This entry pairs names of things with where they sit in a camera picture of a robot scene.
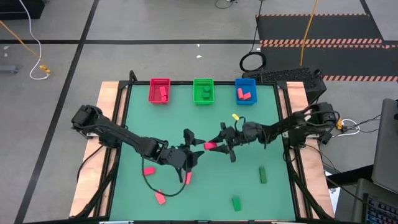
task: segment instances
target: green block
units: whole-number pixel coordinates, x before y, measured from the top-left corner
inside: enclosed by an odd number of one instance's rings
[[[210,86],[205,86],[205,87],[203,87],[203,90],[205,91],[205,92],[210,92]]]
[[[266,176],[266,169],[263,166],[259,167],[259,171],[260,171],[260,181],[262,184],[266,184],[267,183],[267,176]]]
[[[203,97],[203,98],[210,98],[210,93],[203,93],[202,95],[201,95],[201,97]]]
[[[234,205],[235,212],[242,210],[241,200],[239,199],[239,197],[233,197],[232,204]]]

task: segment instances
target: wooden board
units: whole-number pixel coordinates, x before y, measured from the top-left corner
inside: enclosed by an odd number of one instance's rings
[[[305,95],[305,90],[303,83],[301,82],[288,82],[288,94],[290,98],[290,104],[292,111],[298,111],[304,109],[308,106],[307,97]],[[113,108],[116,101],[116,94],[118,92],[118,82],[103,82],[101,90],[99,92],[97,106],[103,110],[105,116],[111,118],[113,114]],[[287,116],[286,106],[284,103],[283,92],[279,91],[279,96],[282,105],[282,114],[284,117]],[[126,98],[126,92],[122,92],[121,104],[118,114],[118,124],[121,122],[123,116],[123,106],[124,100]],[[314,146],[318,149],[317,142],[314,139],[308,139],[307,144]],[[93,138],[88,140],[85,156],[83,160],[89,156],[93,151],[99,147],[98,138]],[[300,151],[302,156],[303,168],[305,173],[305,180],[307,182],[307,187],[317,202],[322,206],[322,208],[334,217],[333,207],[331,205],[331,200],[329,196],[329,191],[326,184],[326,178],[323,171],[322,160],[318,152],[316,152],[311,147],[306,147]],[[95,157],[90,160],[84,168],[81,170],[80,178],[76,186],[75,197],[73,199],[70,215],[76,215],[79,213],[87,202],[91,199],[98,184],[100,182],[101,170],[104,162],[105,150],[99,152]],[[296,186],[298,206],[300,210],[300,216],[306,217],[305,207],[303,203],[303,195],[300,189]],[[105,191],[103,195],[103,201],[101,205],[100,215],[104,215],[107,206],[107,198],[109,194],[109,188]]]

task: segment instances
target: gray floor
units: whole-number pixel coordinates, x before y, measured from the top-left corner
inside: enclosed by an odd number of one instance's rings
[[[370,1],[384,38],[398,40],[394,0]],[[40,39],[79,39],[93,0],[51,0],[40,20],[33,22]],[[229,9],[215,9],[213,0],[100,0],[88,39],[252,39],[259,1],[239,1]],[[313,0],[266,0],[262,13],[310,13]],[[318,13],[363,13],[359,0],[321,0]],[[6,21],[23,39],[30,39],[27,21]],[[12,39],[0,28],[0,39]],[[70,129],[70,119],[82,104],[95,105],[100,85],[123,80],[133,69],[140,80],[171,77],[191,80],[212,77],[233,80],[241,76],[239,59],[245,44],[215,45],[85,45],[63,107],[49,153],[32,197],[25,222],[67,218],[75,191],[76,172],[85,140]],[[0,45],[0,63],[17,64],[17,75],[0,75],[0,223],[15,219],[27,183],[53,116],[76,45],[44,45],[44,60],[52,76],[36,82],[29,78],[33,57],[20,45]],[[248,68],[258,66],[250,58]],[[397,98],[397,83],[327,82],[328,95],[344,118],[362,121],[380,113],[385,97]],[[370,130],[377,122],[363,126]],[[338,137],[322,151],[340,171],[372,163],[377,133]],[[341,196],[341,200],[350,199]],[[346,213],[337,216],[346,219]]]

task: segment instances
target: red block in red bin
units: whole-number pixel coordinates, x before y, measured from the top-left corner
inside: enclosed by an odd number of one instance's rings
[[[236,90],[238,92],[238,99],[243,100],[243,90],[242,88],[238,88],[238,90]]]
[[[159,90],[161,96],[167,96],[166,88],[164,88],[164,86],[161,86]]]
[[[155,167],[146,167],[144,169],[144,175],[151,175],[155,173]]]
[[[185,184],[189,184],[191,182],[192,172],[187,173],[187,179],[185,180]]]
[[[243,100],[250,100],[250,98],[251,98],[250,92],[243,95]]]
[[[206,142],[205,143],[205,150],[210,150],[210,149],[213,149],[214,147],[217,147],[217,143],[215,143],[215,142]]]
[[[166,202],[166,198],[157,192],[155,192],[155,197],[156,197],[156,200],[159,203],[159,205],[163,205]]]

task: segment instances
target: green table surface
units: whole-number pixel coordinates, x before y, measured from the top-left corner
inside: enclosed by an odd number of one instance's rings
[[[216,85],[212,105],[195,105],[191,85],[172,85],[167,105],[149,103],[148,92],[149,85],[132,87],[126,125],[140,136],[166,139],[170,146],[183,143],[185,128],[196,138],[209,141],[220,131],[220,122],[234,124],[233,113],[262,124],[279,120],[273,86],[257,86],[257,103],[251,106],[236,104],[233,85]],[[204,151],[203,145],[191,149]],[[124,144],[110,220],[295,220],[282,138],[266,149],[252,142],[234,151],[235,163],[229,155],[206,151],[193,168],[190,185],[159,205],[142,177],[140,155]],[[145,167],[149,166],[156,168],[155,174],[147,177],[153,187],[166,194],[180,190],[182,184],[173,167],[146,160]],[[260,166],[266,169],[266,184],[260,182]],[[241,201],[238,212],[233,208],[234,196]]]

